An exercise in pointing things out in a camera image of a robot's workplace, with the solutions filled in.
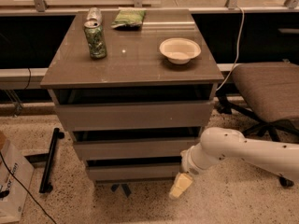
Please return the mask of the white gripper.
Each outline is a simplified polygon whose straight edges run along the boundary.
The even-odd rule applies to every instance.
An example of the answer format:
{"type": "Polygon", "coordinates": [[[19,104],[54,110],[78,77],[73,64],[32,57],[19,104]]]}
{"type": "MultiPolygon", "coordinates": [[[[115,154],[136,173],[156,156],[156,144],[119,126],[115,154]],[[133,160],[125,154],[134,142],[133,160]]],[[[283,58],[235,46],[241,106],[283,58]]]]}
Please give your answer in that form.
{"type": "Polygon", "coordinates": [[[180,171],[174,180],[174,184],[170,189],[169,197],[171,199],[179,198],[192,184],[191,175],[200,175],[203,171],[195,165],[189,150],[183,150],[181,153],[180,171]]]}

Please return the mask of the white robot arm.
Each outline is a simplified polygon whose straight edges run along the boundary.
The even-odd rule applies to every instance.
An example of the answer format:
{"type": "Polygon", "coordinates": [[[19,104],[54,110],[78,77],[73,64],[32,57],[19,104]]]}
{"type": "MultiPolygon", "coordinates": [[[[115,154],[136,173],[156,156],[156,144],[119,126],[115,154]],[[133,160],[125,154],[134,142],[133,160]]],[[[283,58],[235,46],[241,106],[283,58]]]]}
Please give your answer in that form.
{"type": "Polygon", "coordinates": [[[197,175],[228,158],[239,158],[293,182],[299,180],[299,146],[246,138],[240,131],[207,128],[195,146],[181,152],[181,165],[169,192],[178,198],[197,175]]]}

